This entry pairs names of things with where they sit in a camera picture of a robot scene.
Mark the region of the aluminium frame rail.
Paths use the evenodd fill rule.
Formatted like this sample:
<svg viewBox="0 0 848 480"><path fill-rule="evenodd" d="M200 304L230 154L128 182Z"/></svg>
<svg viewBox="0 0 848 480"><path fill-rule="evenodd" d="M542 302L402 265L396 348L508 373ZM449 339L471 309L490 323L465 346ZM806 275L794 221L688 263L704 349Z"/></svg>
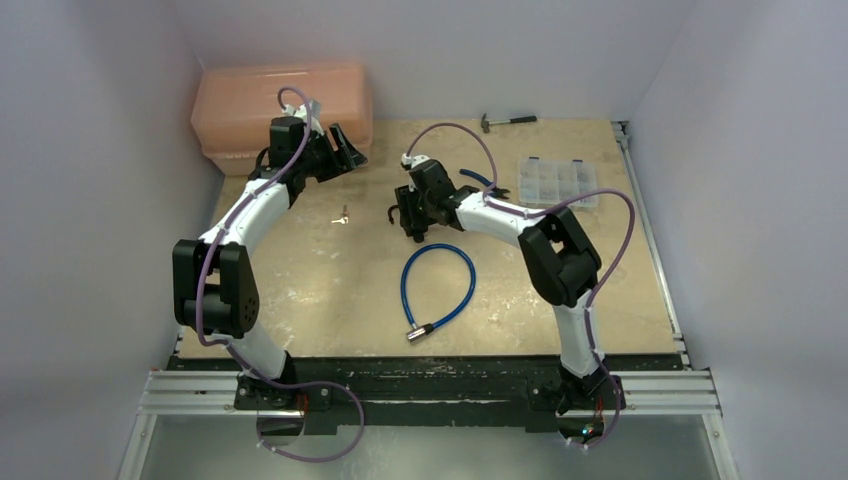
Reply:
<svg viewBox="0 0 848 480"><path fill-rule="evenodd" d="M527 157L581 159L595 165L598 188L564 200L609 266L621 261L600 289L593 313L599 345L627 408L557 415L560 426L609 429L619 415L718 414L710 373L687 369L672 351L673 320L657 276L633 180L607 120L544 120L493 136L488 160L478 130L468 121L380 120L368 163L322 183L310 178L251 254L260 294L258 323L290 360L300 357L560 356L552 307L531 284L521 252L492 237L435 224L423 243L388 221L395 189L410 182L401 156L439 161L457 187L490 189L459 170L482 174L510 190L501 200L520 208L518 162ZM344 205L350 221L332 224ZM438 332L410 344L399 297L404 264L420 247L447 243L465 251L477 270L471 304ZM238 379L248 380L221 347L202 346L183 328L177 356L152 373L140 412L146 415L214 415L261 419L230 400Z"/></svg>

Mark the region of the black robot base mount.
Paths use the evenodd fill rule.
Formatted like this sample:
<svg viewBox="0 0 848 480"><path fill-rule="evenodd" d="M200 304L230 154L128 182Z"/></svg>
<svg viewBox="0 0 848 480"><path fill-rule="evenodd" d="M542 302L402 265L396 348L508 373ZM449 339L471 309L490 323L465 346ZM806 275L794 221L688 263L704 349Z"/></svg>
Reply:
<svg viewBox="0 0 848 480"><path fill-rule="evenodd" d="M254 410L264 427L292 413L309 435L340 426L519 427L555 432L557 415L625 409L632 394L616 395L600 373L568 380L554 354L442 357L300 357L281 378L286 392L260 380L238 379L229 398Z"/></svg>

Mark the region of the orange plastic toolbox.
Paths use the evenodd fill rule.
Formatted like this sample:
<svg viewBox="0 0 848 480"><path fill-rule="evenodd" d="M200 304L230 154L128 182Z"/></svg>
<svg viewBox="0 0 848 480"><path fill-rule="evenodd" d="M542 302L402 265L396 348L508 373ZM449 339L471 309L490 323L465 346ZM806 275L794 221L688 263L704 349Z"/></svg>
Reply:
<svg viewBox="0 0 848 480"><path fill-rule="evenodd" d="M202 75L191 125L201 151L226 176L246 176L283 114L277 93L294 86L317 100L324 129L337 123L353 146L370 154L373 107L365 67L353 62L209 69Z"/></svg>

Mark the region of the clear plastic screw organizer box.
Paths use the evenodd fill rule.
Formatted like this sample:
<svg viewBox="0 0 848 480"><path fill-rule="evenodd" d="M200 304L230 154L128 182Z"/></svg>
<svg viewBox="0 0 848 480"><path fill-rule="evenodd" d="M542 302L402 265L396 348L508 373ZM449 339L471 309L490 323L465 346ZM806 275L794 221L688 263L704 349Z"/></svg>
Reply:
<svg viewBox="0 0 848 480"><path fill-rule="evenodd" d="M595 165L573 159L550 160L527 157L518 162L519 203L548 208L598 188Z"/></svg>

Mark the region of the blue handled pliers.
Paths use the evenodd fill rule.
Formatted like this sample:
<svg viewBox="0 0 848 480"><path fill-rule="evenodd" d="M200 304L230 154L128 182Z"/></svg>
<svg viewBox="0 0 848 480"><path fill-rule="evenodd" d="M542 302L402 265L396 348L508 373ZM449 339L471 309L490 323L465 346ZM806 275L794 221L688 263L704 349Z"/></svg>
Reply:
<svg viewBox="0 0 848 480"><path fill-rule="evenodd" d="M459 174L466 176L466 177L469 177L473 180L476 180L477 182L482 184L484 187L489 188L490 194L493 198L500 199L500 200L508 200L509 199L509 194L510 194L509 189L494 186L493 182L490 181L489 179L487 179L482 174L477 173L477 172L472 171L472 170L469 170L469 169L464 169L464 168L459 170Z"/></svg>

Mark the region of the small silver keys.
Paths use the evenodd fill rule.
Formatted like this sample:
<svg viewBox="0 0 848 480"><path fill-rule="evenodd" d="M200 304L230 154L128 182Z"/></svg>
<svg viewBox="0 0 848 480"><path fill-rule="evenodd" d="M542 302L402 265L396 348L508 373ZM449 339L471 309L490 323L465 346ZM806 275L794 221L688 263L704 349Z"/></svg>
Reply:
<svg viewBox="0 0 848 480"><path fill-rule="evenodd" d="M336 219L333 219L331 221L331 223L332 224L339 224L339 225L346 225L346 224L349 223L349 221L350 221L349 209L348 209L347 205L344 205L343 208L342 208L342 212L339 215L339 217L336 218Z"/></svg>

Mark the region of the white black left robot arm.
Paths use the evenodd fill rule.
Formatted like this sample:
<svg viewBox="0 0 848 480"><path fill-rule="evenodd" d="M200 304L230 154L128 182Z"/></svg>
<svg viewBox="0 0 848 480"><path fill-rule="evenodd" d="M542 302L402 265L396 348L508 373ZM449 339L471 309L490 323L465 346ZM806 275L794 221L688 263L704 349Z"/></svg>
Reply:
<svg viewBox="0 0 848 480"><path fill-rule="evenodd" d="M202 346L225 349L248 379L245 390L272 408L289 407L305 386L297 382L287 351L258 323L261 302L251 254L308 179L325 182L366 162L339 124L320 130L305 115L276 117L236 203L198 239L173 247L177 323L191 328Z"/></svg>

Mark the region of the small black handled hammer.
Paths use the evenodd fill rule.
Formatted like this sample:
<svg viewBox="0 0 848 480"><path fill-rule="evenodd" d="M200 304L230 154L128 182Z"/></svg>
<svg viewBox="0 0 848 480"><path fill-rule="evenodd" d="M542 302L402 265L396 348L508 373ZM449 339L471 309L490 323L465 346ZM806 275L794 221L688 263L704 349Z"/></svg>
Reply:
<svg viewBox="0 0 848 480"><path fill-rule="evenodd" d="M519 116L512 117L506 119L490 119L486 113L484 113L480 120L480 128L484 134L489 134L491 132L491 128L494 126L501 125L510 125L510 124L526 124L526 123L534 123L538 121L538 117L535 115L527 115L527 116Z"/></svg>

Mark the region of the blue cable lock loop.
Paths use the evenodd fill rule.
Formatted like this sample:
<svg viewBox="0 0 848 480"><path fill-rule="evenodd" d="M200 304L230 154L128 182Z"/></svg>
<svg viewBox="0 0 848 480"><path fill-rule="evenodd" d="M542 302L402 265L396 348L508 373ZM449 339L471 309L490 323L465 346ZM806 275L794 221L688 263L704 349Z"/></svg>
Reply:
<svg viewBox="0 0 848 480"><path fill-rule="evenodd" d="M477 286L471 257L447 243L418 248L399 279L399 297L410 344L438 332L471 304Z"/></svg>

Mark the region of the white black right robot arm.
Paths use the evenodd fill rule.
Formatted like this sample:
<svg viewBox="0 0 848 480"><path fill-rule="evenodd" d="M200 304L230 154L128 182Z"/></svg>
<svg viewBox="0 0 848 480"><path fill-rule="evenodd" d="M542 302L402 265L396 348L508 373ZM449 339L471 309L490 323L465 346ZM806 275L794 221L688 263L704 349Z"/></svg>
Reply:
<svg viewBox="0 0 848 480"><path fill-rule="evenodd" d="M621 261L619 248L604 266L601 256L567 202L548 209L520 208L492 198L488 190L457 187L437 160L425 155L401 158L410 182L396 188L399 223L407 237L422 243L430 226L483 234L518 248L536 293L551 307L560 342L562 409L603 403L620 412L625 394L600 348L593 307Z"/></svg>

